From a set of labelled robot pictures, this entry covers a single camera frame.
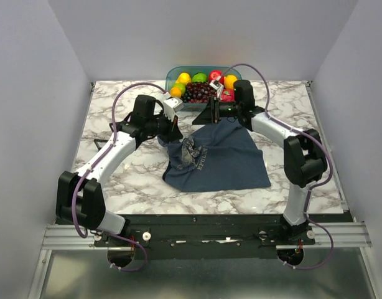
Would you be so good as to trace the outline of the blue printed tank top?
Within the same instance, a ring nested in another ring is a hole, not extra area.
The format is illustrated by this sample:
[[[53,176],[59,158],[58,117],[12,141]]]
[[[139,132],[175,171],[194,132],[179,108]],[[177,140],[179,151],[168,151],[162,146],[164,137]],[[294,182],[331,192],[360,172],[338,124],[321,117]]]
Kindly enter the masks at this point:
[[[263,152],[234,119],[205,125],[182,141],[159,144],[169,163],[163,180],[182,192],[213,192],[271,186]]]

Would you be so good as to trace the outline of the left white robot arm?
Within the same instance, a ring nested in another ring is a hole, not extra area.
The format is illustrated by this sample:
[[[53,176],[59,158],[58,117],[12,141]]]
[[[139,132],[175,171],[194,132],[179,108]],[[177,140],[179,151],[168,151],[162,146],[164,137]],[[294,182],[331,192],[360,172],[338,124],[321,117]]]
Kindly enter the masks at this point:
[[[141,143],[157,136],[166,143],[182,139],[177,116],[182,108],[179,98],[137,96],[132,112],[113,123],[113,134],[102,149],[74,173],[60,175],[56,216],[86,229],[108,232],[114,245],[125,245],[130,237],[126,219],[106,209],[103,187]]]

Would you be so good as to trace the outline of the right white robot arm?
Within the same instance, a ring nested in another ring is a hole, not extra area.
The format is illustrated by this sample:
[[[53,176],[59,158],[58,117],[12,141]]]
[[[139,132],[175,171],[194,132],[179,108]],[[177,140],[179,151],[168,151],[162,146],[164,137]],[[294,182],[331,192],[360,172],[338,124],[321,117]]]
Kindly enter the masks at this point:
[[[321,180],[328,168],[328,154],[315,130],[301,131],[269,115],[267,109],[255,104],[253,86],[248,80],[234,83],[234,100],[220,100],[223,85],[212,80],[216,94],[192,122],[194,125],[216,124],[222,118],[236,118],[253,131],[280,146],[284,154],[284,172],[290,182],[287,206],[282,215],[287,222],[278,228],[279,239],[292,244],[300,237],[299,225],[307,222],[307,210],[314,182]]]

